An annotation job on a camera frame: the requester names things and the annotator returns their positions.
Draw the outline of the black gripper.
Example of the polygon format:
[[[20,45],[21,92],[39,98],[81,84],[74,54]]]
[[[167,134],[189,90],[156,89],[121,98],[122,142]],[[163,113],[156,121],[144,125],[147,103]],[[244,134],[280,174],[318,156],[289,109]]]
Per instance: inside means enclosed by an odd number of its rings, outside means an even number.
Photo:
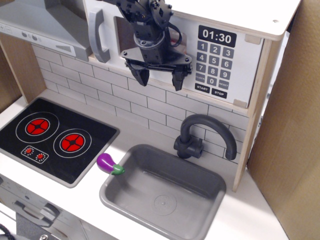
[[[148,84],[149,70],[172,72],[172,84],[180,91],[186,73],[192,72],[192,58],[171,46],[165,37],[157,41],[135,37],[134,42],[136,47],[123,50],[121,57],[138,83],[144,87]]]

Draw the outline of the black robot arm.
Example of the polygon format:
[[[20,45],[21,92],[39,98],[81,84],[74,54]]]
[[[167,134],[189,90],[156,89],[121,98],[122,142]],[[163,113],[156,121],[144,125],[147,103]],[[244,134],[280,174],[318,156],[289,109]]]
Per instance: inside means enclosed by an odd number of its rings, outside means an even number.
[[[121,56],[140,85],[146,86],[150,71],[170,72],[176,91],[192,72],[192,58],[177,50],[183,36],[172,23],[172,6],[163,0],[110,0],[133,29],[136,47]]]

